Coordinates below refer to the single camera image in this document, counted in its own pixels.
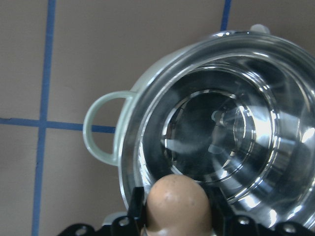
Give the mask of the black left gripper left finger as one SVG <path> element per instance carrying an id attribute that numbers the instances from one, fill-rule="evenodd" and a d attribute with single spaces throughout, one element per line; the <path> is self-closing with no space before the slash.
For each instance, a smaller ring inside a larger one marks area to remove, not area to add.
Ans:
<path id="1" fill-rule="evenodd" d="M 139 236 L 145 225 L 144 188 L 135 187 L 126 215 L 115 218 L 112 223 L 96 230 L 87 224 L 73 224 L 64 229 L 61 236 Z"/>

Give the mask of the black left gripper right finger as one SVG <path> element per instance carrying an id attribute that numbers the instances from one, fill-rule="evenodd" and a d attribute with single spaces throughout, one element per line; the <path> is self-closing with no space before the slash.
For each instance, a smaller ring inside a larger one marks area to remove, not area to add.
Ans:
<path id="1" fill-rule="evenodd" d="M 245 215 L 236 215 L 221 197 L 213 198 L 212 227 L 215 236 L 313 236 L 315 233 L 295 222 L 283 222 L 269 229 Z"/>

